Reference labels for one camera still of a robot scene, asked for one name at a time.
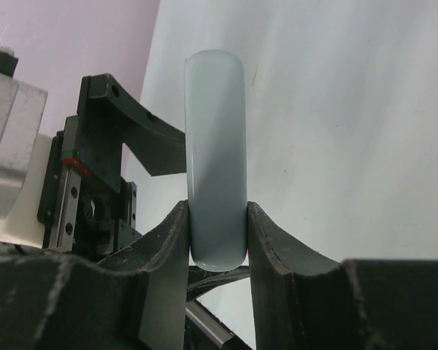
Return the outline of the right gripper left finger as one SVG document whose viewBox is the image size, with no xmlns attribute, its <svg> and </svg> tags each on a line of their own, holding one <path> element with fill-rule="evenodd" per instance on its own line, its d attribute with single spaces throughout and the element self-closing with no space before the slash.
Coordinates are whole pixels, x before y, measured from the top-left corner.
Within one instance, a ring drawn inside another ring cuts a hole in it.
<svg viewBox="0 0 438 350">
<path fill-rule="evenodd" d="M 188 205 L 98 263 L 0 257 L 0 349 L 181 349 Z"/>
</svg>

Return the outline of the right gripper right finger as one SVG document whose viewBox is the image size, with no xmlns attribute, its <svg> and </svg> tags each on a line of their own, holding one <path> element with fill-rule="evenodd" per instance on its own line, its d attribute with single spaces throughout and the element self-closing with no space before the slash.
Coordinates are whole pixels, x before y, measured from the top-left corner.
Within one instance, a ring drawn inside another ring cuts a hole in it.
<svg viewBox="0 0 438 350">
<path fill-rule="evenodd" d="M 438 260 L 336 262 L 247 210 L 259 349 L 438 349 Z"/>
</svg>

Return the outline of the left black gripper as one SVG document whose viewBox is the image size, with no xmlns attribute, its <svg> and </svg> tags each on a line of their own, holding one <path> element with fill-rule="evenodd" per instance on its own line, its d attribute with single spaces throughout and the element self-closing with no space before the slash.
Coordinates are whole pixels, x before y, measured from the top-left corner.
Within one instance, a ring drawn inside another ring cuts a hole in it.
<svg viewBox="0 0 438 350">
<path fill-rule="evenodd" d="M 184 174 L 185 134 L 144 108 L 111 74 L 83 77 L 78 116 L 67 117 L 52 139 L 36 218 L 45 227 L 45 251 L 100 261 L 139 238 L 137 186 L 120 178 L 115 192 L 65 155 L 78 117 L 78 158 L 97 177 L 120 175 L 123 145 L 151 176 Z"/>
</svg>

